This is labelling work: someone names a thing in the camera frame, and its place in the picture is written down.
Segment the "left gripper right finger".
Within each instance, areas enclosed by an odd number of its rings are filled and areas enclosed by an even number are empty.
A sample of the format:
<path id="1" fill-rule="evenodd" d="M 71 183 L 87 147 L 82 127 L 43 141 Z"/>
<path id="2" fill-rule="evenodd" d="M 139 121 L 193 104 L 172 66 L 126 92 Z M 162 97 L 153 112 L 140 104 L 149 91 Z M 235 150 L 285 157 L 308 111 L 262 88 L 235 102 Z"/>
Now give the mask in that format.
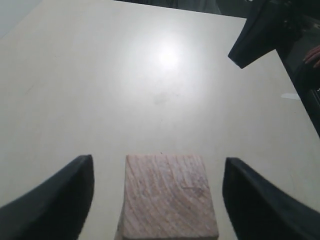
<path id="1" fill-rule="evenodd" d="M 320 214 L 236 157 L 225 160 L 222 196 L 239 240 L 318 240 Z"/>

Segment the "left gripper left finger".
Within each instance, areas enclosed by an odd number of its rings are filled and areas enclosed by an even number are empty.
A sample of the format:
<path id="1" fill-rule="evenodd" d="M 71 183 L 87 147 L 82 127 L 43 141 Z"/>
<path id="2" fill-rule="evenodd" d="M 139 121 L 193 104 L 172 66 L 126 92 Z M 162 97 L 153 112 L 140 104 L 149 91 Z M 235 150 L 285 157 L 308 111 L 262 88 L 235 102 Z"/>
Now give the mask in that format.
<path id="1" fill-rule="evenodd" d="M 80 155 L 36 188 L 0 208 L 2 240 L 76 240 L 94 196 L 91 155 Z"/>

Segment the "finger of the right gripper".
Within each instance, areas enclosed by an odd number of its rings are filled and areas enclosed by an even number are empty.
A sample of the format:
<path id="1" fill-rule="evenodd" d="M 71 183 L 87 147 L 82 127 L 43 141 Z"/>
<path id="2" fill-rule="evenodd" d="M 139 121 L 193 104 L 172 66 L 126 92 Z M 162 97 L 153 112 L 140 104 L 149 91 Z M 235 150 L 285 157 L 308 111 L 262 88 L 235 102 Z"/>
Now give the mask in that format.
<path id="1" fill-rule="evenodd" d="M 254 0 L 228 57 L 241 69 L 300 39 L 298 0 Z"/>

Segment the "person hand at table edge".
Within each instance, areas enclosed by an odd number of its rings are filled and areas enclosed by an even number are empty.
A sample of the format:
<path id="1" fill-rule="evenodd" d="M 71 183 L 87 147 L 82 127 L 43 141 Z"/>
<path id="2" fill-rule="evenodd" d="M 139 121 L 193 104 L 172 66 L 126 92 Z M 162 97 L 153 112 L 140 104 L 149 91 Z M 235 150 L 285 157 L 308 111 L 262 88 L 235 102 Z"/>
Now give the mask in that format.
<path id="1" fill-rule="evenodd" d="M 303 62 L 305 64 L 313 64 L 313 68 L 320 66 L 320 45 L 312 48 L 304 57 Z"/>

